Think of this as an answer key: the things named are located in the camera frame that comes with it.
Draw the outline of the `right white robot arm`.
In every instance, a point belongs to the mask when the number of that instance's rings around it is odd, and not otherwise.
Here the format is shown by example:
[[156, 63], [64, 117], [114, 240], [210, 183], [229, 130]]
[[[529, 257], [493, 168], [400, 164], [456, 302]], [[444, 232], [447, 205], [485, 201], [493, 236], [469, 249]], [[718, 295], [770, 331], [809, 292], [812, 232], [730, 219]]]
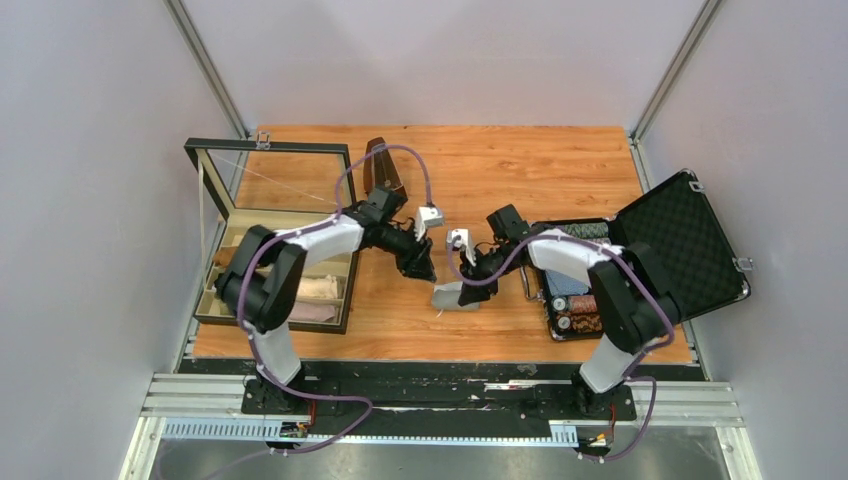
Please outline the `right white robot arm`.
[[493, 246], [481, 252], [466, 229], [446, 236], [450, 268], [461, 281], [457, 300], [465, 306], [489, 300], [498, 279], [523, 266], [554, 271], [588, 286], [603, 334], [590, 358], [573, 374], [571, 403], [584, 417], [610, 410], [613, 393], [630, 379], [651, 351], [673, 342], [683, 305], [669, 276], [644, 243], [602, 244], [569, 234], [560, 225], [529, 224], [513, 205], [487, 218]]

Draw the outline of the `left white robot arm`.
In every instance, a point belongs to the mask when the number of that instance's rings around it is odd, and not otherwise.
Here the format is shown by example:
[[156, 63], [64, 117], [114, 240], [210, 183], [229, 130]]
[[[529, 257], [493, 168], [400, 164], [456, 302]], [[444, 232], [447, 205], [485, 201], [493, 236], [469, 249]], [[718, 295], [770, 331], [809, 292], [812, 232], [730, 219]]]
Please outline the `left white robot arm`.
[[279, 411], [296, 412], [306, 400], [306, 386], [295, 379], [301, 360], [288, 320], [307, 268], [337, 255], [377, 248], [394, 256], [404, 277], [436, 281], [427, 232], [443, 225], [444, 215], [427, 204], [417, 210], [412, 226], [404, 228], [394, 216], [406, 201], [400, 193], [378, 186], [366, 199], [318, 223], [289, 230], [254, 225], [215, 279], [215, 295], [247, 333], [257, 370], [271, 382], [268, 400]]

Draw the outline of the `grey underwear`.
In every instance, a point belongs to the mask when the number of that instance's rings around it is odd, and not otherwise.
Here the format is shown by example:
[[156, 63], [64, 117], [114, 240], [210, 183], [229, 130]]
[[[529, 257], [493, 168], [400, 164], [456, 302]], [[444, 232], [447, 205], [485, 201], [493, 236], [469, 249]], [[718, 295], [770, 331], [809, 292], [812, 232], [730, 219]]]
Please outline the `grey underwear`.
[[468, 305], [460, 305], [459, 297], [464, 284], [452, 282], [435, 285], [431, 297], [431, 306], [439, 311], [476, 311], [480, 309], [480, 303], [474, 302]]

